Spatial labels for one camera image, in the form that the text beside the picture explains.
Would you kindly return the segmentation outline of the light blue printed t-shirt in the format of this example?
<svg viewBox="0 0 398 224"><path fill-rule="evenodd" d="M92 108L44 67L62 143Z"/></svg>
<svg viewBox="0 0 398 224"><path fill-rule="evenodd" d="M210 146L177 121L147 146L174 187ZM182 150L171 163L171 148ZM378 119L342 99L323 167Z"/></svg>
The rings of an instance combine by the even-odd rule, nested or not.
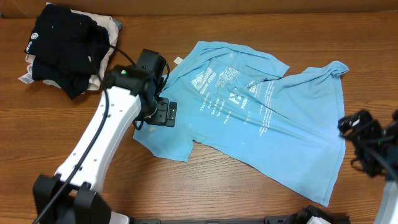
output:
<svg viewBox="0 0 398 224"><path fill-rule="evenodd" d="M175 161L188 161L199 142L328 206L346 149L338 121L348 67L334 61L287 70L248 46L200 41L162 91L177 103L174 127L146 124L134 139Z"/></svg>

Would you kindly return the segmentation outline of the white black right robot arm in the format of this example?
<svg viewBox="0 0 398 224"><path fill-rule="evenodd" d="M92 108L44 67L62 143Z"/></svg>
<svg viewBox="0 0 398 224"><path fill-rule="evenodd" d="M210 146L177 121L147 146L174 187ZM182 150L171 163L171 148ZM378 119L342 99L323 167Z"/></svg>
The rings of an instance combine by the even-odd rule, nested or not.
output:
<svg viewBox="0 0 398 224"><path fill-rule="evenodd" d="M370 178L385 177L382 202L375 223L397 224L397 112L382 127L368 110L345 116L338 122L340 136L354 146L352 168Z"/></svg>

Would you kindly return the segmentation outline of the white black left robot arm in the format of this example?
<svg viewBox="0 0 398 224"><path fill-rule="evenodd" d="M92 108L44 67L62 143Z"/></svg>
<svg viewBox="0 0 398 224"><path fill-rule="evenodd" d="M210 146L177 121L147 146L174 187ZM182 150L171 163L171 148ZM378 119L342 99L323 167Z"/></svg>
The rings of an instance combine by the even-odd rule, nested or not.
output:
<svg viewBox="0 0 398 224"><path fill-rule="evenodd" d="M177 104L159 95L170 67L117 65L102 80L103 92L88 127L53 177L38 176L34 223L134 223L101 196L109 165L128 127L174 126Z"/></svg>

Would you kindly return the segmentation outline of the grey folded garment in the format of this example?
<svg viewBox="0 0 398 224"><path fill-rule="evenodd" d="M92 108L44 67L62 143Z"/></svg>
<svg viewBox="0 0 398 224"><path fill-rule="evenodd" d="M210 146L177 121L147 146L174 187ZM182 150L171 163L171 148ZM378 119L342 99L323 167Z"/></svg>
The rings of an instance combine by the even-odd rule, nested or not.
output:
<svg viewBox="0 0 398 224"><path fill-rule="evenodd" d="M119 30L121 30L123 28L122 22L119 22L119 21L117 21L115 19L113 20L113 22L116 24L116 26L118 27Z"/></svg>

